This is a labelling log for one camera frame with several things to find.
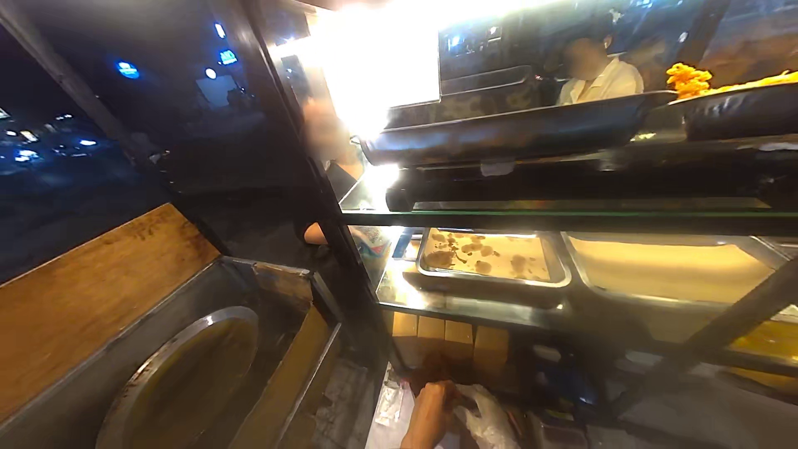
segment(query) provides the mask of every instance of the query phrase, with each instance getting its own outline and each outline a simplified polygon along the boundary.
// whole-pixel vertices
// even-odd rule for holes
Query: glass display case
[[[798,373],[792,281],[774,274],[794,269],[798,77],[774,49],[798,42],[795,14],[641,0],[253,16],[384,309],[671,354],[656,378],[688,360]]]

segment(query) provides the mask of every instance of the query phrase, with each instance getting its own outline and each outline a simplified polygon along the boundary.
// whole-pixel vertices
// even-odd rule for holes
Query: white plastic bag
[[[457,385],[461,395],[474,399],[479,415],[458,406],[454,414],[471,432],[480,449],[519,449],[507,413],[482,385]]]

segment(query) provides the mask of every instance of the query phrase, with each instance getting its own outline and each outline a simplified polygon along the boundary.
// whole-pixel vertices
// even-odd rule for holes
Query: metal frame
[[[538,231],[646,232],[738,236],[798,236],[798,212],[467,211],[404,213],[343,211],[347,225],[408,228],[492,228]]]

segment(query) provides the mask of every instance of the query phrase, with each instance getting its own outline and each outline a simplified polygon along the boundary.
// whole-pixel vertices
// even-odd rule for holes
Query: black metal pole
[[[790,260],[749,294],[737,301],[705,327],[694,333],[676,351],[661,360],[642,382],[622,393],[611,405],[619,416],[647,392],[690,369],[707,354],[725,349],[795,300],[798,291],[798,260]]]

